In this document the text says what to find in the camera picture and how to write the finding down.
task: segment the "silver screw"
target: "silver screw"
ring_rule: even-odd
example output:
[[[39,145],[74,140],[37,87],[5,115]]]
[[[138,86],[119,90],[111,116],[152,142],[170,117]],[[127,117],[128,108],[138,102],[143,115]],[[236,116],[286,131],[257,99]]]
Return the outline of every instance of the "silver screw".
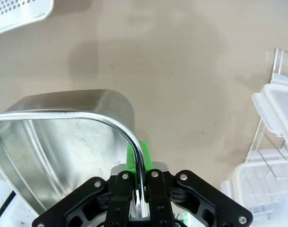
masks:
[[[245,224],[247,222],[247,218],[245,216],[240,216],[238,221],[240,224]]]
[[[124,179],[124,180],[126,180],[126,179],[128,179],[128,174],[123,174],[123,176],[122,176],[122,178]]]
[[[95,187],[98,188],[99,186],[101,186],[101,182],[96,181],[96,182],[95,182]]]
[[[185,181],[185,180],[187,180],[187,175],[186,174],[182,174],[181,176],[180,176],[180,178],[181,178],[181,180],[183,180],[183,181]]]
[[[151,176],[152,176],[152,177],[158,177],[158,172],[153,171],[153,172],[151,173]]]

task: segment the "stainless steel pan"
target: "stainless steel pan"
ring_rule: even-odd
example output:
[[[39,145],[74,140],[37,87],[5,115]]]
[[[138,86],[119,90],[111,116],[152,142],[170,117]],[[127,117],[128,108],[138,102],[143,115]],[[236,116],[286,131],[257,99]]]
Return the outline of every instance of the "stainless steel pan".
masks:
[[[145,167],[133,129],[131,104],[112,90],[29,96],[0,114],[0,169],[42,214],[90,177],[107,179],[125,162],[129,142],[143,195]]]

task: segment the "metal container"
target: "metal container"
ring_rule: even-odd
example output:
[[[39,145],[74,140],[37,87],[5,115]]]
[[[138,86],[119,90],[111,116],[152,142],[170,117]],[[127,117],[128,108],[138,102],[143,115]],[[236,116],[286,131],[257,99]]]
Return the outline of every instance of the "metal container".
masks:
[[[42,214],[90,177],[108,179],[127,142],[143,163],[133,128],[131,104],[112,90],[29,96],[0,114],[0,170]]]

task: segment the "beige table surface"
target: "beige table surface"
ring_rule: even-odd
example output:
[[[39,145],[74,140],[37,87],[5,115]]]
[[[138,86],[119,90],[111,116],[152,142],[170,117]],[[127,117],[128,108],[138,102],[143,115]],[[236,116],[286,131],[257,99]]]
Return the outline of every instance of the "beige table surface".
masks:
[[[219,187],[249,149],[275,47],[288,50],[288,0],[55,0],[46,20],[0,35],[0,111],[119,91],[154,161]]]

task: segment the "black metal bracket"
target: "black metal bracket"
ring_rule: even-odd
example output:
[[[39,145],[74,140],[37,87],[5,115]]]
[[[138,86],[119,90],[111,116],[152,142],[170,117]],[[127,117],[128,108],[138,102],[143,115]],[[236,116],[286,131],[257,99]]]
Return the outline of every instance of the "black metal bracket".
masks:
[[[173,176],[158,169],[146,174],[150,217],[134,220],[129,218],[134,184],[128,171],[108,181],[93,177],[36,218],[32,227],[87,227],[106,211],[105,227],[174,227],[171,202],[207,227],[248,227],[253,220],[251,212],[191,171]]]

